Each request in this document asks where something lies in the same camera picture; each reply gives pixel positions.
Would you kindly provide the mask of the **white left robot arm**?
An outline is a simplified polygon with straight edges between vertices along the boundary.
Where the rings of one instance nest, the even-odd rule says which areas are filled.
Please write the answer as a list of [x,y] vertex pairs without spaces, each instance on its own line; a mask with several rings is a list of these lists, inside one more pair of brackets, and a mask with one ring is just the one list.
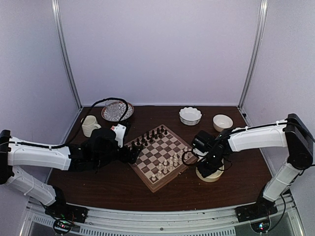
[[99,128],[80,145],[58,146],[28,143],[12,137],[9,130],[0,133],[0,182],[15,187],[51,208],[59,218],[67,218],[71,208],[63,192],[23,171],[20,166],[40,166],[69,172],[98,171],[112,161],[134,164],[143,145],[137,141],[124,145],[127,128],[121,124]]

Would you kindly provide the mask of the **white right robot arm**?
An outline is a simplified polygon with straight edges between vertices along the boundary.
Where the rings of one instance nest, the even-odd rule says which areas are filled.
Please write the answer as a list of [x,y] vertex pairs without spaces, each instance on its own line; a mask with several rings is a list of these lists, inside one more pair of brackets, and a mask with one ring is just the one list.
[[192,152],[203,178],[218,171],[225,156],[257,148],[288,149],[288,158],[276,175],[265,185],[259,201],[252,206],[257,217],[264,216],[273,203],[298,175],[313,165],[315,139],[297,114],[286,119],[254,127],[225,129],[217,137],[201,130],[192,141]]

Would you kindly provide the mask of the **wooden chess board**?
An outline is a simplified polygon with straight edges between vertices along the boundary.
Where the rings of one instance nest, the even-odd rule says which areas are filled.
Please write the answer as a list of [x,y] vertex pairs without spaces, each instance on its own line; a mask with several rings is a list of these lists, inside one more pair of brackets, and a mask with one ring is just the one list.
[[[164,125],[153,128],[126,145],[130,146],[132,144],[142,144],[144,148],[138,155],[136,162],[131,164],[131,167],[153,193],[184,172],[188,168],[187,164],[192,164],[197,160],[190,152],[191,146]],[[187,152],[184,152],[184,147],[188,147]],[[182,160],[179,159],[181,150],[184,152]],[[178,155],[178,166],[169,169],[169,159],[173,158],[175,153]],[[167,174],[163,173],[164,160],[168,162]],[[158,171],[162,172],[161,179],[157,177]],[[152,174],[156,175],[155,182],[151,180]]]

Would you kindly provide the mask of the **plain white round bowl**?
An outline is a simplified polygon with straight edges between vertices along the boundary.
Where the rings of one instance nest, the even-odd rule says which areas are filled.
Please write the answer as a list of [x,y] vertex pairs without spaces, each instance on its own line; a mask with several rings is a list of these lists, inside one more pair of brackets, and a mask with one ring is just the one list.
[[233,126],[233,120],[226,115],[218,114],[213,117],[213,126],[216,131],[222,132]]

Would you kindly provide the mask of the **cream cat ear bowl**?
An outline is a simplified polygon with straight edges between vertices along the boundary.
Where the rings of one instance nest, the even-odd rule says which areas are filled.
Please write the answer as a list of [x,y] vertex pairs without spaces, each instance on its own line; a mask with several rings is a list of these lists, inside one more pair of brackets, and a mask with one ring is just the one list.
[[221,170],[217,170],[215,173],[209,175],[208,177],[203,177],[199,170],[195,168],[196,175],[204,182],[215,182],[220,179],[221,175],[224,172],[224,165],[221,167]]

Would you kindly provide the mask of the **white ribbed mug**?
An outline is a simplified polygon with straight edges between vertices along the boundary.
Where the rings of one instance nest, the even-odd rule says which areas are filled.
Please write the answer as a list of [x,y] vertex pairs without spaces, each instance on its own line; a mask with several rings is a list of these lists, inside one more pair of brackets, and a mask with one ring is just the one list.
[[92,115],[88,115],[85,118],[82,118],[81,122],[82,122],[81,127],[82,127],[82,130],[83,130],[83,134],[87,138],[89,138],[92,135],[92,132],[95,129],[100,129],[101,128],[101,126],[97,122],[96,117],[92,116]]

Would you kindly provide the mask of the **white scalloped bowl black rim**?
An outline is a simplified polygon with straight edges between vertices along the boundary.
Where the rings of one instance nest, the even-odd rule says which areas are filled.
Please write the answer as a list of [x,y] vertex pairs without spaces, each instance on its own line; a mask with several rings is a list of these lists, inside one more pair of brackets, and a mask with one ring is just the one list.
[[194,126],[200,122],[202,113],[197,108],[184,107],[179,111],[179,117],[184,125]]

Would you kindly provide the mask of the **clear drinking glass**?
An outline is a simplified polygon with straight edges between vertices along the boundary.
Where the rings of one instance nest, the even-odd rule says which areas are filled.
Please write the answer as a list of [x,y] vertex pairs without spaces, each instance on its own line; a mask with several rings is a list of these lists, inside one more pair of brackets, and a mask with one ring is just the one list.
[[106,111],[108,113],[108,116],[111,118],[115,118],[119,114],[119,101],[117,100],[109,100],[106,101],[105,106],[106,106]]

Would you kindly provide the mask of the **patterned ceramic plate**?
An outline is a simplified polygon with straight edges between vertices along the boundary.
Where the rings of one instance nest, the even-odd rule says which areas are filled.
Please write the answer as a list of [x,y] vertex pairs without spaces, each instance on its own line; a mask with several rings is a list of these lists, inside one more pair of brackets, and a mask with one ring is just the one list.
[[105,107],[101,111],[101,116],[103,119],[111,122],[118,122],[119,120],[125,120],[132,116],[134,112],[134,107],[132,104],[128,103],[127,113],[126,104],[118,100],[109,100],[105,102]]

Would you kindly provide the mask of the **aluminium front rail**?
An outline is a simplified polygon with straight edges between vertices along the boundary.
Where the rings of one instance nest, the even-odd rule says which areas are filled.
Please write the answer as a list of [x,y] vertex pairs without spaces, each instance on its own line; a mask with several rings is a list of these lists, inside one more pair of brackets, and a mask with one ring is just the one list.
[[[266,218],[240,222],[236,207],[188,211],[124,211],[88,207],[86,221],[75,223],[66,236],[305,236],[305,231],[291,194],[276,201],[278,212]],[[35,199],[30,199],[18,236],[58,236],[54,219],[44,213]],[[270,220],[272,231],[257,233],[259,222]]]

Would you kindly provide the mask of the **aluminium frame post right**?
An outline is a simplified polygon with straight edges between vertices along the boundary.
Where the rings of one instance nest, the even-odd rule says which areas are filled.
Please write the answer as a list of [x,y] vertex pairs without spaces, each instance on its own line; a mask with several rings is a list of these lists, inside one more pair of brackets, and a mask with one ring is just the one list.
[[244,110],[245,101],[247,98],[247,95],[249,93],[250,85],[253,79],[255,66],[258,59],[259,49],[262,43],[264,31],[265,31],[265,24],[267,19],[267,12],[268,12],[268,0],[261,0],[260,1],[260,7],[259,7],[259,14],[257,19],[257,26],[255,31],[255,38],[254,38],[254,44],[252,48],[252,55],[245,79],[245,84],[242,90],[242,94],[240,97],[240,101],[238,104],[239,110]]

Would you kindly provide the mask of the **aluminium frame post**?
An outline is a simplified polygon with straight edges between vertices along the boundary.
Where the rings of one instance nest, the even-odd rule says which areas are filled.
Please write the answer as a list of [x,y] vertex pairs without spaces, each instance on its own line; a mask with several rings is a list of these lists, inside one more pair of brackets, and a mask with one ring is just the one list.
[[60,3],[59,0],[51,0],[52,4],[52,11],[55,19],[55,24],[56,24],[56,29],[57,29],[57,34],[58,34],[58,39],[59,39],[59,45],[61,48],[61,53],[62,53],[62,60],[63,60],[63,65],[65,68],[67,80],[70,85],[70,90],[72,92],[72,95],[74,97],[76,106],[78,109],[82,109],[82,104],[79,98],[78,90],[74,81],[73,73],[72,73],[72,68],[70,65],[70,60],[66,48],[66,41],[64,37],[64,32],[63,32],[63,25],[62,25],[62,18],[61,18],[61,12],[60,12]]
[[245,79],[245,84],[242,90],[242,94],[240,97],[240,101],[238,104],[239,110],[244,110],[245,101],[247,98],[247,95],[249,93],[250,85],[253,79],[255,66],[258,59],[259,49],[262,43],[264,31],[265,31],[265,24],[267,19],[267,12],[268,12],[268,0],[261,0],[260,1],[260,7],[259,7],[259,14],[257,19],[257,26],[255,31],[255,38],[254,38],[254,44],[252,48],[252,55]]

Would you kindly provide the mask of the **aluminium frame post left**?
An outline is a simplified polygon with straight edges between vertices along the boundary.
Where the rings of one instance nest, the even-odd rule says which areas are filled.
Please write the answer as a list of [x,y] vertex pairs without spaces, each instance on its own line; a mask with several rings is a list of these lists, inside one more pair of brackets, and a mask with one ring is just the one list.
[[74,97],[76,106],[78,109],[82,109],[82,104],[79,98],[78,90],[74,81],[73,73],[72,73],[72,68],[70,65],[70,60],[66,48],[66,41],[64,37],[64,32],[63,32],[63,25],[62,25],[62,18],[61,18],[61,12],[60,12],[60,3],[59,0],[51,0],[52,4],[52,11],[55,19],[55,24],[56,24],[56,29],[57,29],[57,34],[58,34],[58,39],[59,39],[59,45],[61,48],[61,53],[62,53],[62,60],[63,60],[63,65],[65,68],[67,80],[70,85],[70,90],[72,92],[72,95]]

